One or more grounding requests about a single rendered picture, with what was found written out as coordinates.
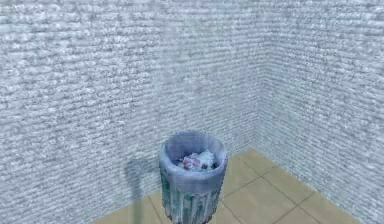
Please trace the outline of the crumpled white pink rubbish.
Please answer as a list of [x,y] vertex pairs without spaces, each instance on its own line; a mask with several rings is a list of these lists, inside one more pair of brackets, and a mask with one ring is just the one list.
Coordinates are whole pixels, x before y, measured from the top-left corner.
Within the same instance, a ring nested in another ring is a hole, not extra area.
[[217,167],[215,156],[209,150],[188,154],[177,160],[177,166],[193,172],[211,171]]

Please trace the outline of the pale grey bin bag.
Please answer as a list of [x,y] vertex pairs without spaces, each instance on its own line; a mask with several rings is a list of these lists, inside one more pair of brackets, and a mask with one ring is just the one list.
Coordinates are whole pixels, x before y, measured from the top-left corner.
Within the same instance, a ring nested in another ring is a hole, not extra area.
[[[179,167],[178,159],[192,153],[209,150],[216,168],[210,171],[187,171]],[[170,136],[159,150],[159,169],[171,186],[191,194],[207,194],[220,189],[224,181],[228,153],[222,142],[203,131],[184,130]]]

